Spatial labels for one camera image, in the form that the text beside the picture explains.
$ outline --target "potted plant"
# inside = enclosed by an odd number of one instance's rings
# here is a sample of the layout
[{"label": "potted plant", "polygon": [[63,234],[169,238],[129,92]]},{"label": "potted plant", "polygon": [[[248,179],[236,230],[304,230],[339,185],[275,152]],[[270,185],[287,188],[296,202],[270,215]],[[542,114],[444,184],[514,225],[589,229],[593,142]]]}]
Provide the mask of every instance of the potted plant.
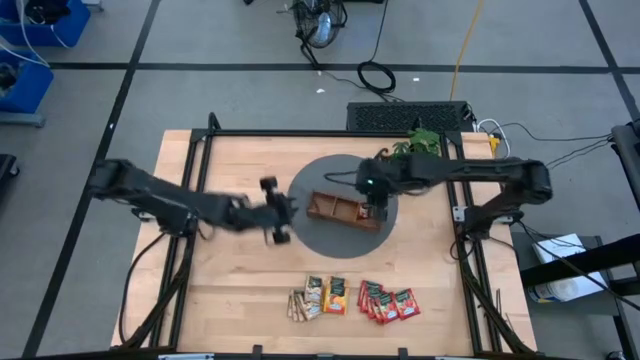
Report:
[{"label": "potted plant", "polygon": [[393,154],[398,156],[407,153],[429,153],[440,156],[440,135],[422,128],[409,130],[409,141],[399,141],[393,144]]}]

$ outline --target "blue container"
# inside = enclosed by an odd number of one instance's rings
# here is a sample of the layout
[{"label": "blue container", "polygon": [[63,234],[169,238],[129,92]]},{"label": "blue container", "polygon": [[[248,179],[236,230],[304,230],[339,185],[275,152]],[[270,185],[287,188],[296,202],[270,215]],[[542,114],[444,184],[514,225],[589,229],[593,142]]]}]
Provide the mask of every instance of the blue container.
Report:
[{"label": "blue container", "polygon": [[[24,18],[25,32],[31,45],[72,47],[78,43],[91,14],[81,0],[69,0],[67,6],[71,14],[61,17],[53,25],[30,24],[29,19]],[[16,0],[0,0],[0,18],[11,21],[0,23],[0,35],[12,45],[24,46],[27,43],[24,41],[19,16]]]},{"label": "blue container", "polygon": [[[30,51],[16,51],[15,53],[38,60],[35,54]],[[16,69],[22,63],[16,83],[8,94],[0,97],[0,111],[30,114],[36,112],[53,80],[51,70],[46,66],[19,59],[6,51],[0,51],[0,63],[7,63]]]}]

